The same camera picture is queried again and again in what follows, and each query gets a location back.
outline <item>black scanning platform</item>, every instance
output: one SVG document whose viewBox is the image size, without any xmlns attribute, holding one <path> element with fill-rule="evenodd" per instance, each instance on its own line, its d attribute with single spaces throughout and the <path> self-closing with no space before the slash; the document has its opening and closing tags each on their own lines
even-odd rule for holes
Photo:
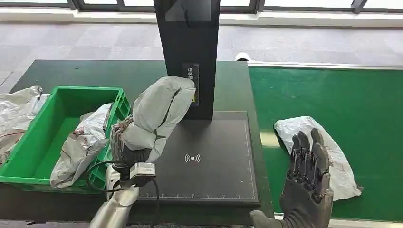
<svg viewBox="0 0 403 228">
<path fill-rule="evenodd" d="M 182 120 L 155 162 L 161 202 L 260 205 L 246 112 L 214 112 L 213 120 Z M 155 187 L 138 201 L 155 200 Z"/>
</svg>

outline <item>green table surface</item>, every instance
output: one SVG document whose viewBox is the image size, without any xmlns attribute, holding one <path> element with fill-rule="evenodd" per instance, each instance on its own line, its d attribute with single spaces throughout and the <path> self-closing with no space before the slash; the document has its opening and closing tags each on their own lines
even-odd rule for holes
<svg viewBox="0 0 403 228">
<path fill-rule="evenodd" d="M 336 201 L 332 217 L 403 220 L 403 71 L 250 68 L 275 212 L 288 154 L 277 120 L 311 116 L 339 144 L 363 194 Z"/>
<path fill-rule="evenodd" d="M 45 93 L 55 86 L 99 86 L 99 87 L 121 87 L 129 99 L 134 101 L 139 94 L 158 78 L 165 76 L 164 61 L 75 61 L 75 60 L 37 60 L 27 70 L 24 76 L 17 82 L 12 92 L 26 87 L 39 85 Z M 260 143 L 259 127 L 256 118 L 253 93 L 250 85 L 248 66 L 246 62 L 224 61 L 217 63 L 216 84 L 215 84 L 215 111 L 247 111 L 253 148 L 255 165 L 255 177 L 258 187 L 258 196 L 261 207 L 223 207 L 223 206 L 185 206 L 185 205 L 161 205 L 160 221 L 174 222 L 190 225 L 219 225 L 219 224 L 245 224 L 250 225 L 249 212 L 253 209 L 260 209 L 268 216 L 273 216 L 271 194 L 263 149 Z M 78 200 L 90 201 L 90 196 L 75 194 L 56 193 L 31 193 L 31 203 L 21 202 L 22 191 L 10 188 L 2 190 L 6 186 L 0 186 L 0 195 L 8 195 L 7 205 L 21 204 L 14 206 L 15 213 L 7 207 L 0 205 L 0 219 L 23 219 L 23 220 L 89 220 L 94 215 L 94 208 L 99 207 L 104 196 L 92 199 L 96 203 L 83 204 L 84 210 L 77 205 Z M 32 205 L 34 200 L 39 201 L 43 207 L 35 207 L 37 218 L 29 214 L 28 209 L 23 205 Z M 62 202 L 70 200 L 69 213 L 74 215 L 60 215 L 61 209 L 56 205 L 63 205 Z M 147 223 L 154 218 L 155 205 L 135 205 L 130 214 L 131 223 Z"/>
</svg>

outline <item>green plastic crate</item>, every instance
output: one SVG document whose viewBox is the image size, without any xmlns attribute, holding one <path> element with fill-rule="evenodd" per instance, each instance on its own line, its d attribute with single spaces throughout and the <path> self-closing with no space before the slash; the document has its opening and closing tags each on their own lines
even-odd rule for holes
<svg viewBox="0 0 403 228">
<path fill-rule="evenodd" d="M 93 112 L 101 105 L 112 103 L 106 136 L 118 119 L 130 112 L 130 104 L 121 88 L 58 86 L 53 89 L 37 117 L 18 142 L 0 169 L 0 182 L 27 191 L 71 192 L 97 194 L 86 184 L 86 173 L 70 187 L 52 188 L 50 174 L 60 157 L 60 149 L 68 135 L 78 126 L 81 115 Z M 105 147 L 91 166 L 103 160 Z M 90 175 L 93 185 L 105 187 L 106 166 L 95 168 Z"/>
</svg>

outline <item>crumpled plastic bag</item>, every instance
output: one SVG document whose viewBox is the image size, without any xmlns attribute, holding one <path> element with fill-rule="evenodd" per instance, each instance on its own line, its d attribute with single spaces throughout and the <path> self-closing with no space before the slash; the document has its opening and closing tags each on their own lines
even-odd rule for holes
<svg viewBox="0 0 403 228">
<path fill-rule="evenodd" d="M 0 94 L 0 166 L 37 116 L 49 94 L 32 86 L 13 94 Z"/>
<path fill-rule="evenodd" d="M 53 188 L 65 188 L 76 182 L 98 153 L 106 146 L 104 123 L 112 104 L 104 104 L 93 113 L 80 117 L 80 124 L 64 142 L 50 175 Z"/>
<path fill-rule="evenodd" d="M 274 123 L 274 129 L 282 139 L 289 154 L 292 150 L 292 136 L 299 131 L 305 133 L 309 142 L 312 145 L 311 130 L 319 129 L 322 133 L 324 147 L 329 154 L 329 172 L 330 172 L 330 187 L 334 192 L 333 201 L 340 199 L 348 199 L 354 196 L 361 195 L 363 187 L 356 184 L 354 180 L 353 170 L 348 164 L 347 158 L 343 151 L 326 132 L 326 130 L 310 116 L 301 116 L 286 120 L 279 120 Z"/>
<path fill-rule="evenodd" d="M 192 80 L 176 76 L 162 77 L 148 87 L 134 102 L 133 122 L 122 133 L 124 144 L 130 150 L 151 149 L 146 162 L 157 160 L 188 111 L 195 90 Z"/>
</svg>

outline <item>black cable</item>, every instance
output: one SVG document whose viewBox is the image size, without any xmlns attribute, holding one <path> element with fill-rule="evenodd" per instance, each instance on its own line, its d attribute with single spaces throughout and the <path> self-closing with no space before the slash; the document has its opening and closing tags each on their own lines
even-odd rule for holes
<svg viewBox="0 0 403 228">
<path fill-rule="evenodd" d="M 158 224 L 158 217 L 159 217 L 159 210 L 160 210 L 160 191 L 158 189 L 158 184 L 155 181 L 155 178 L 152 180 L 154 186 L 155 186 L 155 193 L 157 194 L 157 199 L 156 199 L 156 210 L 155 210 L 155 218 L 154 221 L 151 222 L 150 228 L 153 228 L 156 224 Z"/>
<path fill-rule="evenodd" d="M 91 171 L 92 171 L 93 169 L 95 169 L 96 167 L 98 167 L 98 166 L 100 166 L 100 165 L 111 164 L 111 163 L 115 163 L 115 162 L 117 162 L 117 161 L 102 161 L 102 162 L 100 162 L 100 163 L 97 163 L 97 164 L 93 165 L 91 168 L 89 168 L 89 170 L 88 170 L 88 172 L 87 172 L 87 178 L 86 178 L 87 185 L 88 185 L 90 188 L 93 188 L 93 189 L 98 190 L 98 191 L 101 191 L 101 192 L 116 192 L 116 191 L 123 190 L 122 188 L 112 189 L 112 190 L 100 189 L 100 188 L 95 187 L 94 185 L 92 185 L 92 183 L 91 183 L 90 180 L 89 180 L 89 176 L 91 175 Z"/>
</svg>

